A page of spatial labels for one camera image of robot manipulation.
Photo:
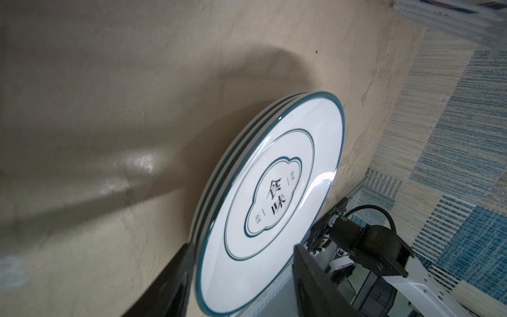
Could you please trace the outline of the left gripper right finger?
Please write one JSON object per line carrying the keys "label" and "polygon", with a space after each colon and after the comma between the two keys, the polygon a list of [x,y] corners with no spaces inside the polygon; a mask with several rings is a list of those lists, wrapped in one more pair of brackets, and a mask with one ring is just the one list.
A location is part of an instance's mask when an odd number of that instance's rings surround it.
{"label": "left gripper right finger", "polygon": [[293,280],[299,316],[358,316],[302,244],[294,247]]}

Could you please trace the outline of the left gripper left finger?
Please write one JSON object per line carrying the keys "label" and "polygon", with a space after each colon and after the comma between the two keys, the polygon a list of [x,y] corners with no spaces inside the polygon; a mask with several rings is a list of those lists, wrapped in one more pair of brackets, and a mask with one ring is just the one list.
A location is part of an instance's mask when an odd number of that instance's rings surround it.
{"label": "left gripper left finger", "polygon": [[194,265],[194,245],[186,243],[124,316],[185,316]]}

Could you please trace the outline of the white round plate three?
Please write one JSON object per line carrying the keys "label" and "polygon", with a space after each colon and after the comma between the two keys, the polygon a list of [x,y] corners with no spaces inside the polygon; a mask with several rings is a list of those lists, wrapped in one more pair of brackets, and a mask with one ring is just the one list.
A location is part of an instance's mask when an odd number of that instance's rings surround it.
{"label": "white round plate three", "polygon": [[338,170],[345,114],[335,95],[308,92],[263,123],[219,181],[200,225],[195,297],[208,316],[234,314],[272,284]]}

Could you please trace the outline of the white round plate one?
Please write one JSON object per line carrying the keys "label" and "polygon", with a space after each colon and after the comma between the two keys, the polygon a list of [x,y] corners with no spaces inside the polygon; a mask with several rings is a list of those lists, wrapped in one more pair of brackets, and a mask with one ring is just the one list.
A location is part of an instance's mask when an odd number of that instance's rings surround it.
{"label": "white round plate one", "polygon": [[232,156],[232,153],[237,148],[237,146],[240,145],[241,141],[246,137],[246,135],[250,132],[250,130],[258,124],[262,119],[266,118],[267,115],[272,112],[274,109],[276,109],[278,106],[281,106],[285,102],[292,100],[293,98],[303,95],[305,92],[297,92],[295,94],[283,97],[282,99],[279,99],[275,101],[274,103],[270,104],[267,108],[263,109],[257,116],[255,116],[247,125],[246,127],[235,137],[233,142],[229,145],[225,153],[220,158],[220,161],[217,163],[216,167],[214,168],[211,176],[209,177],[201,197],[199,198],[198,205],[195,209],[194,218],[191,223],[191,230],[190,230],[190,236],[189,236],[189,242],[194,241],[194,236],[197,233],[198,229],[198,222],[200,219],[200,214],[204,208],[205,201],[207,199],[207,196],[210,194],[211,188],[214,185],[217,177],[219,176],[221,170],[226,166],[227,161]]}

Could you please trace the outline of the white round plate two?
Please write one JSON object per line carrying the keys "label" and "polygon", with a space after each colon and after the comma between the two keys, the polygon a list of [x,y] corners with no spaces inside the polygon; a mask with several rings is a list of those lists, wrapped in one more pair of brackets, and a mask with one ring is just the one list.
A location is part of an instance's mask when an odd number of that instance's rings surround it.
{"label": "white round plate two", "polygon": [[[301,96],[305,96],[307,95],[308,92],[305,92],[305,94],[303,95],[299,95],[297,97],[301,97]],[[211,195],[215,192],[216,188],[217,187],[220,187],[220,185],[218,185],[219,181],[224,177],[224,176],[228,176],[228,169],[229,168],[232,168],[234,166],[234,163],[235,161],[237,160],[236,158],[236,155],[237,153],[241,153],[242,150],[240,149],[241,146],[243,145],[247,145],[248,144],[248,141],[247,139],[249,138],[249,136],[251,135],[256,135],[256,129],[257,127],[260,125],[261,127],[264,125],[263,121],[264,120],[269,120],[270,117],[272,117],[281,107],[283,107],[286,103],[292,101],[292,100],[289,100],[287,102],[285,102],[284,104],[282,104],[281,106],[278,106],[276,109],[274,109],[272,112],[270,112],[266,118],[262,119],[258,124],[256,124],[251,130],[250,132],[246,135],[246,137],[241,141],[240,145],[237,146],[237,148],[234,150],[234,152],[232,153],[232,156],[229,158],[229,160],[227,161],[226,163],[226,166],[221,170],[219,176],[217,177],[214,185],[212,186],[211,188],[211,191],[210,191],[210,194],[207,196],[207,199],[205,201],[205,205],[204,205],[204,208],[200,214],[200,219],[199,219],[199,222],[198,222],[198,229],[197,229],[197,233],[195,234],[194,236],[194,241],[193,242],[190,242],[190,243],[193,243],[194,247],[195,247],[195,252],[197,252],[197,249],[198,249],[198,246],[199,246],[199,233],[201,232],[201,229],[200,229],[200,225],[204,222],[204,220],[207,219],[207,206],[210,202],[210,199],[211,199]]]}

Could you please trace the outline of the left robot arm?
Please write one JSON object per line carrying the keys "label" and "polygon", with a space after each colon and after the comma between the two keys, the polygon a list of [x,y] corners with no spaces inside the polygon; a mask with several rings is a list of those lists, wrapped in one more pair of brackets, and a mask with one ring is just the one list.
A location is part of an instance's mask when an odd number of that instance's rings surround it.
{"label": "left robot arm", "polygon": [[[328,239],[350,259],[401,292],[422,316],[469,316],[434,281],[396,232],[392,216],[374,205],[355,207],[337,220]],[[195,250],[183,244],[125,316],[185,316],[194,275]],[[358,316],[302,244],[294,247],[293,276],[299,316]]]}

